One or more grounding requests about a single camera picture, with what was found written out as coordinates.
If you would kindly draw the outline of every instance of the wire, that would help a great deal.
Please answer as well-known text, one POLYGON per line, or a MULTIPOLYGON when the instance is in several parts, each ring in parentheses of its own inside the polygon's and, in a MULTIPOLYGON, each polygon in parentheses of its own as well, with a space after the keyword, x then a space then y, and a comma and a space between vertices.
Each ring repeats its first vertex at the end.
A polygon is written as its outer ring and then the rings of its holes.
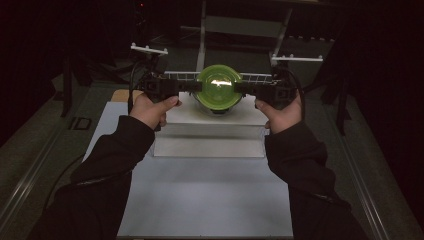
POLYGON ((300 84, 300 81, 297 78, 297 76, 292 71, 290 71, 288 68, 283 67, 283 68, 281 68, 281 70, 289 73, 292 76, 293 80, 294 80, 294 83, 296 85, 296 88, 297 88, 297 90, 299 92, 300 102, 302 104, 301 105, 302 120, 305 120, 305 93, 303 92, 302 85, 300 84))
POLYGON ((134 64, 131 64, 131 65, 129 65, 129 66, 125 66, 125 67, 122 67, 122 68, 118 68, 118 69, 113 69, 113 70, 111 70, 112 72, 114 72, 114 73, 127 73, 129 70, 131 70, 132 68, 134 67, 134 64))
POLYGON ((130 76, 130 84, 128 86, 128 114, 130 114, 131 109, 133 108, 134 105, 134 99, 133 99, 133 91, 134 91, 134 73, 135 70, 137 69, 138 65, 140 65, 142 61, 137 61, 134 66, 133 69, 131 70, 131 76, 130 76))
POLYGON ((47 199, 46 199, 46 201, 44 202, 44 205, 43 205, 43 212, 47 210, 47 205, 48 205, 48 204, 49 204, 49 202, 50 202, 50 197, 52 196, 53 191, 54 191, 54 189, 56 188, 56 185, 57 185, 57 183, 59 182, 59 180, 62 178, 63 174, 65 174, 65 172, 66 172, 66 171, 68 171, 68 169, 69 169, 72 165, 74 165, 76 162, 78 162, 79 160, 81 160, 81 159, 84 157, 84 155, 85 155, 85 153, 84 153, 84 154, 82 154, 81 156, 77 157, 76 159, 74 159, 71 163, 69 163, 69 164, 68 164, 68 166, 66 166, 66 168, 65 168, 65 169, 64 169, 64 170, 60 173, 59 177, 57 177, 57 178, 56 178, 56 180, 54 181, 54 184, 53 184, 52 188, 51 188, 51 189, 50 189, 50 191, 49 191, 49 194, 47 195, 47 199))
MULTIPOLYGON (((187 35, 180 37, 178 40, 184 40, 184 39, 187 39, 187 38, 189 38, 189 37, 191 37, 191 36, 193 36, 193 35, 196 35, 196 34, 198 34, 198 33, 200 33, 200 30, 196 30, 196 31, 194 31, 194 32, 192 32, 192 33, 188 33, 187 35)), ((156 43, 156 44, 161 44, 161 45, 169 45, 169 44, 173 44, 173 43, 175 43, 175 42, 174 42, 174 41, 172 41, 172 40, 168 40, 168 41, 159 41, 161 38, 165 38, 165 37, 166 37, 166 36, 165 36, 165 34, 162 34, 162 35, 159 35, 159 36, 157 36, 157 37, 154 37, 154 38, 150 39, 150 40, 149 40, 149 42, 151 42, 151 43, 156 43)))

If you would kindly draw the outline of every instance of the white platform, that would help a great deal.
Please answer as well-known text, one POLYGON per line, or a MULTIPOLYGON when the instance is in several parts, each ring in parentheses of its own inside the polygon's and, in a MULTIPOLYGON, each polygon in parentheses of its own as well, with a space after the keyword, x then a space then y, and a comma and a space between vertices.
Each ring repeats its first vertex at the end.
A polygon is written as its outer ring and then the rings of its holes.
POLYGON ((229 114, 210 116, 181 93, 183 105, 167 113, 168 126, 156 134, 154 156, 264 157, 267 118, 254 108, 254 99, 247 96, 229 114))
MULTIPOLYGON (((253 102, 250 108, 255 110, 253 102)), ((115 131, 118 117, 126 115, 126 109, 125 103, 106 105, 87 155, 100 135, 115 131)), ((172 116, 170 112, 168 121, 176 124, 172 116)), ((254 121, 247 125, 240 125, 239 121, 237 126, 258 128, 254 121)), ((118 235, 166 238, 292 236, 287 185, 269 170, 265 157, 154 157, 151 149, 134 169, 118 235)))

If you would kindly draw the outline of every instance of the finger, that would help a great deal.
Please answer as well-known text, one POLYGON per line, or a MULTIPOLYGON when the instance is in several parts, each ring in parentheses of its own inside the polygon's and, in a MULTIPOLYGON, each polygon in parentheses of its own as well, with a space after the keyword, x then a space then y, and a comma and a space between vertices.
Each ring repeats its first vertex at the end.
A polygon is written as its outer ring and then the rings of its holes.
POLYGON ((166 113, 164 113, 160 116, 159 122, 166 122, 166 113))
POLYGON ((159 125, 160 125, 161 127, 165 127, 165 126, 166 126, 166 124, 167 124, 166 119, 165 119, 164 121, 159 122, 159 125))
POLYGON ((157 111, 161 114, 166 113, 169 109, 178 104, 178 96, 173 96, 155 105, 157 111))
POLYGON ((300 94, 299 94, 299 90, 297 90, 296 92, 296 98, 293 100, 293 102, 302 105, 302 101, 300 100, 300 94))
POLYGON ((268 119, 272 119, 277 113, 275 108, 273 108, 268 103, 261 101, 259 99, 255 100, 256 107, 263 113, 268 119))

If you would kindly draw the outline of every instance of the black sleeve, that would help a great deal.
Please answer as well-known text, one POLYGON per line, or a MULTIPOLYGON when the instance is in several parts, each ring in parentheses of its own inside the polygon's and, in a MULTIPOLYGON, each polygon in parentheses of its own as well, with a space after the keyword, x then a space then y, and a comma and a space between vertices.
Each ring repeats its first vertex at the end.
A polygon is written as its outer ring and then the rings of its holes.
POLYGON ((334 191, 327 150, 304 122, 265 138, 269 168, 289 186, 295 239, 368 239, 334 191))
POLYGON ((131 186, 131 171, 154 141, 139 120, 121 116, 60 188, 28 239, 116 239, 131 186))

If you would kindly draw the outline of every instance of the right hand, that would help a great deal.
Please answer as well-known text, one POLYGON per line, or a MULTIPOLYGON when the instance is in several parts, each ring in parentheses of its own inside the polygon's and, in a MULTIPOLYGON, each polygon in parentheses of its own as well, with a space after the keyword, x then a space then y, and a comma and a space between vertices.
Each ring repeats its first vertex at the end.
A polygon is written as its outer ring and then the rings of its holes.
POLYGON ((166 125, 166 112, 180 105, 181 102, 177 96, 153 103, 146 94, 142 93, 136 98, 129 115, 140 120, 151 129, 155 129, 158 124, 164 127, 166 125))
POLYGON ((266 129, 276 134, 282 132, 302 120, 302 102, 300 96, 297 97, 287 107, 277 110, 264 101, 255 100, 256 107, 269 119, 265 124, 266 129))

